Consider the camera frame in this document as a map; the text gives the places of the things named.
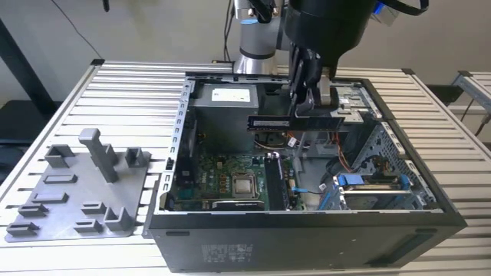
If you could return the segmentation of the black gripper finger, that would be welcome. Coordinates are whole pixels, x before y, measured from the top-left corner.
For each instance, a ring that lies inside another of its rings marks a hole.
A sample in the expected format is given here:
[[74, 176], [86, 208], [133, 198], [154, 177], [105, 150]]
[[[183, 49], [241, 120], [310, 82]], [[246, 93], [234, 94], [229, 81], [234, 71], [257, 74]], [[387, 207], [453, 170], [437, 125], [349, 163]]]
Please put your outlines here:
[[327, 114], [331, 108], [330, 74], [323, 73], [321, 55], [313, 50], [290, 45], [289, 90], [291, 104], [289, 109], [290, 130], [302, 130], [305, 121]]

